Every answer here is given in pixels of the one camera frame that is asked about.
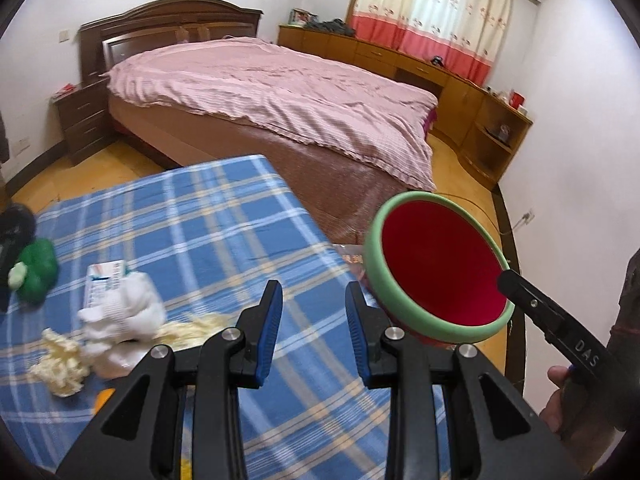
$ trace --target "wooden desk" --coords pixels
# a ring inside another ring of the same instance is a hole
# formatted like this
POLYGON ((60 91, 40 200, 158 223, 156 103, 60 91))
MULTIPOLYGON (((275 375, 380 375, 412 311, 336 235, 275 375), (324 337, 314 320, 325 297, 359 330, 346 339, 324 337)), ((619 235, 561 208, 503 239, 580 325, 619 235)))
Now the wooden desk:
POLYGON ((367 41, 281 25, 278 44, 432 92, 439 100, 433 134, 452 147, 460 164, 488 189, 500 180, 532 124, 471 81, 367 41), (489 133, 503 124, 511 130, 507 144, 489 133))

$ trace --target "pink bedspread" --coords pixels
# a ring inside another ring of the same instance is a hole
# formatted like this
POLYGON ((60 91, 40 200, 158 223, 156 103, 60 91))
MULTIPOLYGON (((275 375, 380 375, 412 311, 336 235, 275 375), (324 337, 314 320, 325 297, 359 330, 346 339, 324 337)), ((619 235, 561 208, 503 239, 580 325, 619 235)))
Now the pink bedspread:
POLYGON ((158 48, 118 63, 110 76, 111 92, 137 106, 249 120, 412 189, 435 188, 424 120, 437 99, 425 90, 256 38, 158 48))

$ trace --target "bed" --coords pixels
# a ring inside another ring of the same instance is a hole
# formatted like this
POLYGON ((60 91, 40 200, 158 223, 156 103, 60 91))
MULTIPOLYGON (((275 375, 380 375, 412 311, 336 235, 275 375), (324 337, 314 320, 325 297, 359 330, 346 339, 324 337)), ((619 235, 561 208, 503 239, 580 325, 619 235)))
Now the bed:
POLYGON ((121 132, 180 166, 263 154, 332 242, 361 243, 390 197, 434 189, 424 121, 436 98, 262 42, 260 16, 219 0, 159 0, 91 23, 83 78, 110 71, 121 132))

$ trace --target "green plush toy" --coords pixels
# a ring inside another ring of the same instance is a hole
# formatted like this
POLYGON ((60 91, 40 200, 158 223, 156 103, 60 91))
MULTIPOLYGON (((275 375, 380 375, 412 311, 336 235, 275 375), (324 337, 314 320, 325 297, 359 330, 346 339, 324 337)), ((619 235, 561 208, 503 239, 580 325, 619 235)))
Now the green plush toy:
POLYGON ((58 261, 53 244, 38 238, 27 245, 9 271, 8 285, 27 303, 41 304, 58 278, 58 261))

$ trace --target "wooden headboard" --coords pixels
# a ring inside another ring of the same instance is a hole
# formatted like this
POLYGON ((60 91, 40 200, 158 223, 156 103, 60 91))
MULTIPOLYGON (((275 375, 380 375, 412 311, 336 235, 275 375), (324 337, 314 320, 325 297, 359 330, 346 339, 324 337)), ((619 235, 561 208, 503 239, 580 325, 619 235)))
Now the wooden headboard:
POLYGON ((261 10, 221 0, 157 0, 80 27, 82 82, 97 80, 126 57, 161 46, 254 36, 261 10))

